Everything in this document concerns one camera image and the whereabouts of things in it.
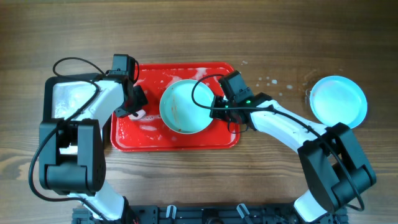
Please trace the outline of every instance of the tray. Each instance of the tray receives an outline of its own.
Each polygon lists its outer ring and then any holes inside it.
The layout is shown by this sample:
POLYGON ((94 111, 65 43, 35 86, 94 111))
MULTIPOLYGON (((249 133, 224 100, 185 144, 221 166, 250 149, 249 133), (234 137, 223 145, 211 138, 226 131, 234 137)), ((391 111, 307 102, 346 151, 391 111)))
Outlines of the tray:
MULTIPOLYGON (((224 62, 169 63, 140 65, 137 84, 142 87, 148 99, 143 109, 146 117, 131 121, 128 117, 117 118, 112 114, 111 142, 123 152, 176 151, 197 149, 227 149, 240 138, 227 129, 227 123, 214 119, 203 131, 196 134, 179 134, 169 129, 159 114, 159 102, 163 92, 171 84, 183 80, 198 80, 205 75, 227 75, 232 66, 224 62)), ((219 77, 204 81, 216 95, 223 95, 218 83, 219 77)), ((232 132, 239 131, 239 125, 231 124, 232 132)))

